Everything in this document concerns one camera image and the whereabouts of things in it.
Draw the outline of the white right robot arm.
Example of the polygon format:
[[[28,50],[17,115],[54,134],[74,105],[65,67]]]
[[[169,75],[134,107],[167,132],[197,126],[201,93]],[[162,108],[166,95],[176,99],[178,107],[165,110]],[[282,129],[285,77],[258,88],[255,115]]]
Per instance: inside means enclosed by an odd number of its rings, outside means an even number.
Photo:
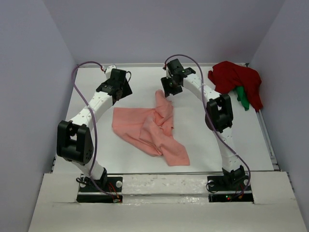
[[[248,187],[250,177],[246,175],[247,164],[235,151],[232,138],[234,119],[231,98],[220,94],[204,82],[191,67],[184,68],[178,59],[165,61],[166,76],[161,78],[165,95],[176,95],[189,90],[201,100],[205,110],[205,123],[216,137],[222,159],[222,175],[210,176],[207,188],[210,193],[235,191],[241,195]]]

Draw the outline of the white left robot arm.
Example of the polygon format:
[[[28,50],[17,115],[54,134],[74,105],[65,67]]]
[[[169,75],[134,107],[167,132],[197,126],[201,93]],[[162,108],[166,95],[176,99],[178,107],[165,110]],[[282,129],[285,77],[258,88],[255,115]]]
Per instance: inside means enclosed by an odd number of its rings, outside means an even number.
[[[98,131],[96,123],[117,101],[132,94],[125,71],[112,65],[105,71],[107,80],[99,85],[85,107],[57,127],[56,154],[73,163],[97,191],[106,188],[107,171],[97,161]]]

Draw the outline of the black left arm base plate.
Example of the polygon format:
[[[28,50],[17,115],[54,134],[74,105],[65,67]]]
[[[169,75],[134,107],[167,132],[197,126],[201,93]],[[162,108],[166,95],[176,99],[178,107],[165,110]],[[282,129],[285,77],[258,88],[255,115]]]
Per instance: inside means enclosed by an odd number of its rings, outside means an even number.
[[[76,201],[78,203],[121,203],[123,201],[122,187],[123,177],[119,175],[108,175],[105,186],[96,185],[88,178],[81,175],[75,179],[79,184]]]

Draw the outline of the pink t shirt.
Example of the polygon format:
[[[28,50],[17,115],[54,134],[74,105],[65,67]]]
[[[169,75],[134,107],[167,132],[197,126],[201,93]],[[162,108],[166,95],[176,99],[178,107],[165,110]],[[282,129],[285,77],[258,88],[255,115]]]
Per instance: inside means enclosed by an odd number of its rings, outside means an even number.
[[[186,148],[173,137],[174,107],[162,90],[155,92],[155,108],[113,110],[113,132],[150,156],[163,156],[168,166],[189,166]]]

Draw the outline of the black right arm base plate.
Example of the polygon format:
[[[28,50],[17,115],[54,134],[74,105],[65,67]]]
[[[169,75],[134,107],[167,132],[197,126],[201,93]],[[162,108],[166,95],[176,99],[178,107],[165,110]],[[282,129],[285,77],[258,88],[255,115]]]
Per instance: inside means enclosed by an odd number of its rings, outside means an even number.
[[[223,175],[207,177],[206,190],[209,193],[208,200],[210,203],[254,202],[251,186],[249,185],[245,189],[248,176],[236,181],[233,186],[224,183],[223,178]]]

